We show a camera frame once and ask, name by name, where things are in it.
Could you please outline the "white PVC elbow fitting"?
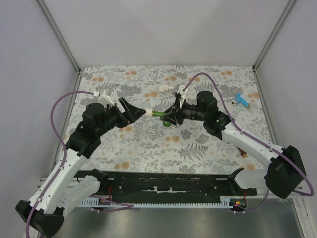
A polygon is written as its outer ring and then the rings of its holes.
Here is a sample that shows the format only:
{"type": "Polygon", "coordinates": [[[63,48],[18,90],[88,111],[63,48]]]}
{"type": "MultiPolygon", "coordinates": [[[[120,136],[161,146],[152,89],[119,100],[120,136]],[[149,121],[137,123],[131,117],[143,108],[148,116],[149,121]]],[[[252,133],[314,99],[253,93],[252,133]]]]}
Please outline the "white PVC elbow fitting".
{"type": "Polygon", "coordinates": [[[146,109],[146,113],[144,114],[144,117],[151,118],[153,116],[153,109],[146,109]]]}

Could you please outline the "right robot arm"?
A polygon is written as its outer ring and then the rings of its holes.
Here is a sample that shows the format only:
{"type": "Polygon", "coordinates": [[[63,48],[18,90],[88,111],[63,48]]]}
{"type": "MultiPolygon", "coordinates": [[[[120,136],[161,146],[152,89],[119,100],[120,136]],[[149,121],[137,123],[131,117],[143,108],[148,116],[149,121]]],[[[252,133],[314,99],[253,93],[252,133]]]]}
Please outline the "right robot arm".
{"type": "Polygon", "coordinates": [[[291,145],[283,148],[263,142],[242,128],[237,128],[230,117],[219,110],[217,100],[210,91],[199,92],[194,105],[188,104],[177,93],[175,103],[160,117],[160,120],[173,125],[181,125],[186,119],[203,122],[208,134],[237,146],[263,165],[264,169],[258,172],[237,169],[226,186],[232,195],[249,188],[261,188],[285,199],[296,190],[306,175],[298,149],[291,145]]]}

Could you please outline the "white faucet with elbow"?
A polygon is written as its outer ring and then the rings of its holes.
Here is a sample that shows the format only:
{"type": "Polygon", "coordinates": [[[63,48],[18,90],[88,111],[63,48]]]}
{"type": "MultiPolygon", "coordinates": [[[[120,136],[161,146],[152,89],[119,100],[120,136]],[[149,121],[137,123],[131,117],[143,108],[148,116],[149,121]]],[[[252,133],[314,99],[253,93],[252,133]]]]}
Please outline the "white faucet with elbow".
{"type": "Polygon", "coordinates": [[[180,84],[177,84],[176,86],[171,86],[169,84],[161,85],[158,87],[158,92],[159,93],[163,93],[167,91],[177,92],[180,86],[181,86],[180,84]]]}

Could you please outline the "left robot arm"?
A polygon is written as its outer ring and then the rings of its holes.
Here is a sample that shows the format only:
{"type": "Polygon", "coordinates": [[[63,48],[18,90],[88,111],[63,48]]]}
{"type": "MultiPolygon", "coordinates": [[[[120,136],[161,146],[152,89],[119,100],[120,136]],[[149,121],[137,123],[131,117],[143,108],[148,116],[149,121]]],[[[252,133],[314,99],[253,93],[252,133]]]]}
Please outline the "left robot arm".
{"type": "Polygon", "coordinates": [[[101,144],[101,137],[114,127],[124,128],[140,119],[146,110],[129,104],[124,98],[119,102],[121,112],[109,98],[89,104],[82,121],[64,146],[64,156],[56,164],[44,184],[27,201],[20,200],[15,207],[26,223],[25,235],[34,228],[48,238],[53,237],[63,225],[66,216],[90,195],[105,194],[109,189],[106,175],[92,170],[71,190],[66,190],[79,169],[101,144]]]}

